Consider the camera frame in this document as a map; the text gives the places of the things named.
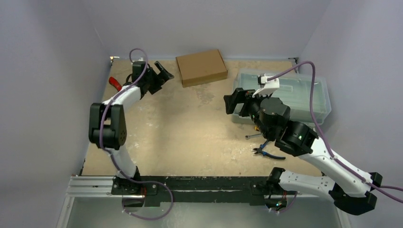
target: white enclosure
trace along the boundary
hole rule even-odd
[[[56,225],[109,56],[134,47],[150,58],[219,48],[225,58],[313,61],[329,88],[332,148],[403,186],[402,21],[399,0],[3,0],[0,227]],[[376,195],[352,226],[401,227],[402,205]]]

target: robotic arm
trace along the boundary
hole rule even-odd
[[[290,107],[279,98],[271,97],[279,88],[279,80],[271,80],[271,77],[260,75],[258,90],[237,88],[232,95],[224,96],[227,114],[233,113],[237,104],[244,103],[239,115],[249,116],[265,139],[275,141],[274,145],[281,151],[309,162],[325,174],[312,177],[276,167],[269,176],[272,187],[320,196],[353,215],[373,210],[377,200],[371,193],[373,189],[337,163],[316,132],[301,122],[289,120]],[[379,173],[362,171],[332,152],[335,158],[358,172],[366,182],[380,187],[382,176]]]
[[[114,161],[120,170],[139,181],[140,174],[138,173],[137,167],[133,164],[130,159],[130,155],[126,148],[126,122],[125,122],[125,111],[137,101],[142,99],[142,97],[150,92],[151,94],[159,91],[166,81],[174,78],[172,74],[165,70],[165,68],[156,61],[154,63],[156,67],[160,70],[159,74],[151,68],[150,65],[146,66],[146,62],[135,61],[132,63],[132,82],[135,81],[143,71],[145,67],[147,70],[144,76],[138,81],[135,86],[130,86],[132,82],[128,82],[122,87],[125,92],[118,96],[112,103],[110,108],[107,110],[106,118],[110,119],[110,124],[104,124],[103,127],[103,144],[105,148],[109,148],[111,155],[113,155]],[[90,124],[88,137],[91,143],[95,143],[98,148],[101,148],[99,143],[99,135],[101,129],[101,119],[102,114],[107,106],[107,104],[113,99],[110,98],[102,103],[93,103],[90,107]],[[125,177],[121,172],[117,174],[119,178],[124,179]]]

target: clear plastic container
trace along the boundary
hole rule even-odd
[[[259,89],[258,76],[262,73],[273,75],[279,72],[269,70],[240,69],[234,81],[233,89]],[[280,88],[273,93],[272,97],[280,98],[284,104],[291,108],[290,120],[304,122],[309,126],[314,126],[309,112],[309,92],[312,76],[296,74],[290,72],[280,79]],[[315,77],[313,96],[313,110],[319,124],[325,121],[327,115],[332,110],[330,106],[329,93],[327,92],[326,80],[323,77]],[[234,123],[254,124],[249,117],[239,116],[243,104],[238,104],[232,114]]]

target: cardboard box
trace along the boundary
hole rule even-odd
[[[210,50],[176,57],[182,86],[195,86],[227,78],[228,70],[220,51]]]

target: wooden table surface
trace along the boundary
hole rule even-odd
[[[239,69],[283,71],[291,67],[291,62],[225,61],[226,80],[187,88],[182,87],[175,61],[160,63],[175,79],[156,94],[147,93],[125,113],[127,149],[141,175],[267,176],[273,167],[321,175],[314,166],[281,152],[273,142],[265,150],[285,156],[285,160],[254,155],[252,149],[264,142],[263,137],[245,140],[245,135],[257,133],[254,126],[233,123],[225,113],[223,96],[232,94]],[[130,73],[130,62],[118,60],[113,63],[110,76],[123,84]],[[103,100],[115,93],[115,88],[107,84]],[[90,144],[83,175],[115,174],[109,157]]]

